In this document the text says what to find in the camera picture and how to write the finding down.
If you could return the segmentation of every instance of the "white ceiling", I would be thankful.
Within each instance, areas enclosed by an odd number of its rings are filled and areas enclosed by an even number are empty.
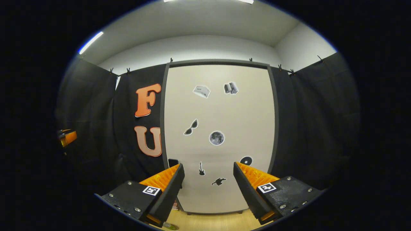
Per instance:
[[[299,23],[259,1],[156,0],[103,28],[82,55],[93,64],[147,42],[185,35],[220,35],[275,46]]]

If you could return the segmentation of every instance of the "orange letter f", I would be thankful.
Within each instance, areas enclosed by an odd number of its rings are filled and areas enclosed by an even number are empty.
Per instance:
[[[136,117],[150,115],[151,110],[148,109],[147,103],[149,103],[150,106],[154,105],[155,94],[154,92],[150,92],[150,94],[148,94],[149,91],[155,91],[156,93],[159,93],[161,91],[160,84],[157,83],[148,87],[140,88],[136,91],[137,111],[134,114]]]

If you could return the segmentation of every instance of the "white board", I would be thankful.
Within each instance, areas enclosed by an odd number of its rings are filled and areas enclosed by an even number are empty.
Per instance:
[[[196,119],[198,126],[186,134]],[[210,141],[214,131],[224,135],[222,143],[213,144],[218,137]],[[164,143],[167,159],[178,159],[184,165],[185,178],[177,196],[184,211],[247,209],[233,176],[233,163],[250,156],[247,161],[252,160],[252,167],[267,172],[274,134],[274,100],[267,69],[235,65],[169,68]]]

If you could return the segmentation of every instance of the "curtain clip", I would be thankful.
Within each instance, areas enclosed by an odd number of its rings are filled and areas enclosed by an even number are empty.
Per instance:
[[[320,56],[318,56],[318,55],[317,55],[317,57],[318,57],[318,58],[320,58]],[[321,60],[322,62],[324,62],[324,60],[323,60],[323,59],[321,59],[321,58],[320,58],[320,60]]]

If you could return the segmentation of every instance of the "white wall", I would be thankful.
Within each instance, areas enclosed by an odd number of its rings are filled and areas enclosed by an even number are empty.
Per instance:
[[[337,51],[317,32],[303,23],[298,24],[276,46],[281,67],[295,72],[326,58]]]
[[[113,69],[115,74],[164,64],[173,61],[194,59],[235,59],[253,58],[277,67],[281,63],[275,49],[258,42],[214,35],[190,35],[157,40],[123,51],[98,66]]]

